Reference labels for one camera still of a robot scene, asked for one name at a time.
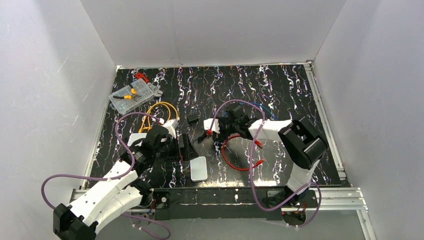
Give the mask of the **white network switch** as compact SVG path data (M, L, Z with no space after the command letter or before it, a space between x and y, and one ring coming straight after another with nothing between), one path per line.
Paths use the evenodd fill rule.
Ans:
M190 160L190 178L193 182L204 182L208 179L207 161L204 156Z
M147 133L132 133L127 141L127 145L130 147L135 141L144 139Z

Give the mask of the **black adapter with cable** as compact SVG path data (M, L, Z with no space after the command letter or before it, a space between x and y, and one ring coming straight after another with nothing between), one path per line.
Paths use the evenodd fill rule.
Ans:
M190 126L195 126L199 123L200 117L196 114L190 114L186 116L186 120Z

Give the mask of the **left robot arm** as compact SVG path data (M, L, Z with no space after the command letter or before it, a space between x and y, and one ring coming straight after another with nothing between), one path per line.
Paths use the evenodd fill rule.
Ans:
M141 178L155 162L187 161L194 182L208 178L204 156L193 147L187 134L176 135L170 122L146 133L133 133L126 151L109 172L77 199L53 210L53 233L61 240L94 240L111 221L135 207L166 206L169 197L155 193Z

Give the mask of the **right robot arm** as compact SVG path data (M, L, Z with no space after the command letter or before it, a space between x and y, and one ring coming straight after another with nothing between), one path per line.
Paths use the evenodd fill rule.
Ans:
M307 191L313 172L329 148L327 138L306 117L293 120L268 120L248 116L238 103L225 107L226 116L204 120L207 135L216 140L227 140L238 134L249 140L270 140L283 144L293 162L290 177L285 186L287 194L300 198Z

